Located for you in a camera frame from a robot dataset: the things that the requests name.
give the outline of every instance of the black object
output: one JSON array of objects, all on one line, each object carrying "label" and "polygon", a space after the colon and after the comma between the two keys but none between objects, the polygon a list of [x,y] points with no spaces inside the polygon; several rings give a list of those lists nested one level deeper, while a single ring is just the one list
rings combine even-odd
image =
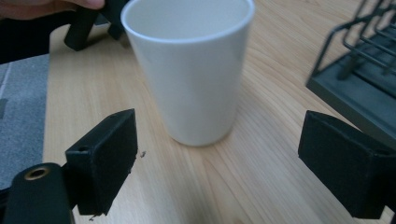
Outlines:
[{"label": "black object", "polygon": [[300,159],[350,215],[396,211],[396,151],[334,117],[307,111]]},{"label": "black object", "polygon": [[134,165],[134,110],[113,114],[65,152],[67,163],[43,163],[15,176],[0,191],[0,223],[71,223],[82,215],[107,214]]},{"label": "black object", "polygon": [[75,12],[62,12],[30,21],[0,21],[0,64],[47,54],[50,33],[74,16]]},{"label": "black object", "polygon": [[75,20],[71,23],[69,31],[64,38],[64,43],[73,50],[84,49],[88,35],[99,13],[111,23],[107,32],[118,40],[124,32],[120,14],[127,2],[128,0],[106,1],[105,6],[100,10],[79,7]]},{"label": "black object", "polygon": [[[352,21],[330,32],[306,86],[345,118],[396,149],[396,4],[363,0]],[[321,69],[336,35],[348,52]]]}]

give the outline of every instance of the wood grain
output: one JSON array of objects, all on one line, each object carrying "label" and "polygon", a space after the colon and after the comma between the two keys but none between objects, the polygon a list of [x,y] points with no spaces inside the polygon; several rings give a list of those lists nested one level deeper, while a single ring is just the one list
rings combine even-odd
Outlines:
[{"label": "wood grain", "polygon": [[[352,218],[297,155],[306,110],[343,119],[304,84],[327,33],[358,4],[256,1],[237,118],[210,147],[167,135],[133,51],[106,27],[80,52],[63,44],[62,27],[50,43],[44,161],[65,163],[64,151],[104,117],[134,108],[146,156],[94,223],[389,223],[388,209],[380,220]],[[76,213],[77,223],[89,218]]]}]

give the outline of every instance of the screw hole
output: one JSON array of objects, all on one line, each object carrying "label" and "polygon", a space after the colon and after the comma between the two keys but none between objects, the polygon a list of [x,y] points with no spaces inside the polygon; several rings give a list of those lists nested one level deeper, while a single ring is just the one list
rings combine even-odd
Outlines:
[{"label": "screw hole", "polygon": [[36,180],[39,179],[45,175],[47,175],[50,172],[50,169],[48,167],[38,167],[35,168],[34,170],[29,171],[26,175],[25,175],[25,179],[26,180]]},{"label": "screw hole", "polygon": [[78,148],[79,152],[85,152],[85,151],[88,151],[88,150],[90,150],[90,147],[88,147],[88,146],[83,146],[83,147],[79,147]]}]

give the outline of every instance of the cup rim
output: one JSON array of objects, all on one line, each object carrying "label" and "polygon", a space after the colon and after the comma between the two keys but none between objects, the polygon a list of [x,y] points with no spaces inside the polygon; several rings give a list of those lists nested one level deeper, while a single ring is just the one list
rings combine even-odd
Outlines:
[{"label": "cup rim", "polygon": [[203,35],[203,36],[190,37],[190,38],[159,38],[159,37],[152,37],[149,35],[142,35],[136,32],[127,24],[126,22],[127,11],[129,11],[131,7],[133,7],[135,4],[139,3],[140,1],[145,1],[145,0],[130,0],[122,9],[121,23],[124,29],[142,39],[146,39],[152,42],[166,43],[166,44],[189,44],[189,43],[205,42],[208,40],[214,40],[217,38],[221,38],[222,36],[232,34],[250,23],[250,21],[254,16],[254,10],[255,10],[253,0],[241,0],[247,3],[248,6],[247,15],[240,22],[236,23],[235,25],[233,25],[228,29],[216,32],[212,35]]}]

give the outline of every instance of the black plastic part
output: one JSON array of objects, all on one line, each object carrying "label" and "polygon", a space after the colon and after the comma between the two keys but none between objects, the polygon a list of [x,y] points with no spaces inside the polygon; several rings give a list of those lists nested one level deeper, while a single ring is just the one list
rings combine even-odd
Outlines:
[{"label": "black plastic part", "polygon": [[76,12],[75,20],[70,24],[69,30],[64,38],[67,47],[73,50],[85,48],[88,35],[99,15],[99,10],[79,7]]},{"label": "black plastic part", "polygon": [[82,50],[86,47],[88,35],[99,13],[102,14],[110,23],[108,33],[116,40],[124,32],[120,14],[128,0],[106,1],[105,6],[100,10],[92,10],[80,7],[74,22],[70,25],[64,43],[71,49]]},{"label": "black plastic part", "polygon": [[0,64],[49,53],[50,33],[74,16],[68,11],[30,21],[1,20]]},{"label": "black plastic part", "polygon": [[70,205],[82,215],[107,214],[137,154],[134,110],[113,114],[66,150]]},{"label": "black plastic part", "polygon": [[339,119],[308,111],[298,153],[350,215],[380,218],[394,193],[395,150]]},{"label": "black plastic part", "polygon": [[15,176],[3,223],[70,224],[72,220],[58,164],[39,164]]}]

